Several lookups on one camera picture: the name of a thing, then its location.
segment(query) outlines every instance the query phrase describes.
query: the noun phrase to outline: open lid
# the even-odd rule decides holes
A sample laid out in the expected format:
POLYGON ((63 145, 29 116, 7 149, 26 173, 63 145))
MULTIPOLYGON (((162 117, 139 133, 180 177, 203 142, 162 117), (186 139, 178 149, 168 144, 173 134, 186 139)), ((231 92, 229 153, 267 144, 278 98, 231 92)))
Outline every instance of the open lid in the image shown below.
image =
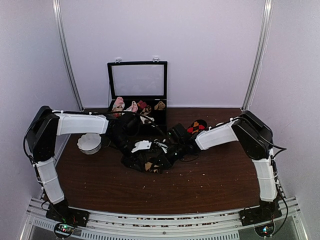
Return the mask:
POLYGON ((109 62, 107 66, 113 100, 167 98, 167 61, 109 62))

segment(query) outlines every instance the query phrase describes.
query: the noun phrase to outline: sock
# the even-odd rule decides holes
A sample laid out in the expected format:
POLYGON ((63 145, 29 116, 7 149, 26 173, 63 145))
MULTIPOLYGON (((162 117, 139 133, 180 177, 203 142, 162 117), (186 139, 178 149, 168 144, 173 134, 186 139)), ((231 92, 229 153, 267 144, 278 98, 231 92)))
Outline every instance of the sock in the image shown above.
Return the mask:
POLYGON ((148 115, 152 110, 152 107, 150 107, 149 105, 147 105, 141 112, 141 114, 143 115, 148 115))
POLYGON ((138 107, 139 107, 140 109, 144 109, 144 108, 147 106, 146 102, 144 102, 144 101, 142 101, 142 100, 140 100, 140 101, 137 103, 137 105, 138 105, 138 107))
POLYGON ((166 105, 163 101, 159 101, 157 105, 154 106, 154 110, 164 110, 166 105))
POLYGON ((135 101, 132 101, 132 104, 130 107, 128 107, 125 111, 134 112, 136 113, 138 111, 138 105, 135 101))
POLYGON ((190 134, 199 133, 207 127, 207 122, 202 119, 194 121, 190 127, 187 128, 187 132, 190 134))
MULTIPOLYGON (((125 108, 125 102, 124 99, 120 96, 118 96, 112 106, 112 112, 118 112, 123 111, 125 108)), ((116 118, 120 117, 123 113, 114 113, 113 116, 116 118)))

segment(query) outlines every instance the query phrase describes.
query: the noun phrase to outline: pile of clothing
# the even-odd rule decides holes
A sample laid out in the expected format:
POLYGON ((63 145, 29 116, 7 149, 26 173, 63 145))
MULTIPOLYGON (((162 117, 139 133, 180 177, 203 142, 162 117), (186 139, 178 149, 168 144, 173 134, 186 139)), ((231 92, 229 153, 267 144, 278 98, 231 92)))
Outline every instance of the pile of clothing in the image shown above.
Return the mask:
MULTIPOLYGON (((166 108, 164 102, 159 101, 155 106, 154 110, 163 111, 166 108)), ((124 113, 123 111, 140 113, 143 116, 140 116, 143 124, 149 124, 150 122, 154 122, 155 119, 151 116, 148 116, 152 112, 152 107, 148 105, 145 101, 140 100, 138 103, 132 101, 131 106, 125 109, 125 101, 122 97, 118 96, 112 106, 112 112, 115 112, 113 115, 118 118, 124 113)))

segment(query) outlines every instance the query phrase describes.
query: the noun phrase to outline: pink sock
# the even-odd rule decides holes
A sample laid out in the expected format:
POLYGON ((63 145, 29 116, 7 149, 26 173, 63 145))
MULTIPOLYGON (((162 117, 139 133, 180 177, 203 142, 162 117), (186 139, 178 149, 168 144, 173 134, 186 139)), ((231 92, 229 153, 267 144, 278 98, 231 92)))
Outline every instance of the pink sock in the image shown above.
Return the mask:
POLYGON ((125 111, 134 112, 136 113, 138 111, 138 105, 135 101, 132 101, 132 104, 130 107, 128 107, 125 111))
MULTIPOLYGON (((118 96, 113 104, 112 112, 120 112, 123 111, 125 108, 125 102, 124 99, 120 96, 118 96)), ((115 113, 113 114, 115 117, 120 117, 123 113, 115 113)))

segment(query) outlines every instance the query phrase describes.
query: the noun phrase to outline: white plastic bracket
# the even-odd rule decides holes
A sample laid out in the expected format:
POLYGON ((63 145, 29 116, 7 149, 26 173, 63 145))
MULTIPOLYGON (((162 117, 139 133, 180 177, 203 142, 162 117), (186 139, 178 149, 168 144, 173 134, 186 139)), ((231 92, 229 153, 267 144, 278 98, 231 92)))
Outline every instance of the white plastic bracket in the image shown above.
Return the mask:
POLYGON ((60 187, 58 175, 55 168, 54 158, 51 157, 47 161, 40 161, 35 164, 38 170, 41 183, 52 204, 57 204, 65 199, 64 192, 60 187))
POLYGON ((56 135, 105 134, 109 121, 103 115, 56 113, 59 117, 56 135))
POLYGON ((151 144, 152 142, 151 141, 148 141, 148 140, 142 140, 142 141, 138 141, 135 143, 135 148, 132 149, 132 153, 135 153, 136 151, 139 151, 139 150, 146 150, 146 149, 150 149, 151 148, 151 144))
POLYGON ((274 170, 271 165, 271 156, 274 154, 273 148, 269 151, 269 158, 253 160, 256 177, 258 178, 260 187, 260 199, 265 202, 272 202, 278 194, 274 170))
POLYGON ((202 131, 195 139, 196 144, 201 150, 206 150, 211 147, 238 141, 235 132, 232 129, 232 119, 226 124, 221 124, 215 128, 209 128, 209 130, 202 131))

